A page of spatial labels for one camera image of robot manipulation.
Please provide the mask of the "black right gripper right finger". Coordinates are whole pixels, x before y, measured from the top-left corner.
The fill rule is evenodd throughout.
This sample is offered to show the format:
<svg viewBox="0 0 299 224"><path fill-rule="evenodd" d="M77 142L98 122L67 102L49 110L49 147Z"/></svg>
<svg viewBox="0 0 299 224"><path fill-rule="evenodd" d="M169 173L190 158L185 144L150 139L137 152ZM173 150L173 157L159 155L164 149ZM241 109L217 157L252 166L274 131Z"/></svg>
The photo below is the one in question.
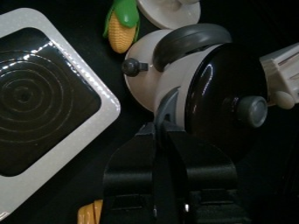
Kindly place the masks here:
<svg viewBox="0 0 299 224"><path fill-rule="evenodd" d="M172 122L164 122L164 148L182 224L252 224L240 202L237 167L222 150Z"/></svg>

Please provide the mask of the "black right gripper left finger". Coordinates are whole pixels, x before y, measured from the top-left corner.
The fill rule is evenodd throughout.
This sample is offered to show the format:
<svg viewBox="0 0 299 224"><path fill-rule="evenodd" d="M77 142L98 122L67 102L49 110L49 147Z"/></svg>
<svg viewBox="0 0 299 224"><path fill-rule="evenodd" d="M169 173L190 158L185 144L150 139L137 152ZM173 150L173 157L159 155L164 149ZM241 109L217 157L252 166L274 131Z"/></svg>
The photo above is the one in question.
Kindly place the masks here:
<svg viewBox="0 0 299 224"><path fill-rule="evenodd" d="M155 126L150 122L107 162L102 224L154 223L154 163Z"/></svg>

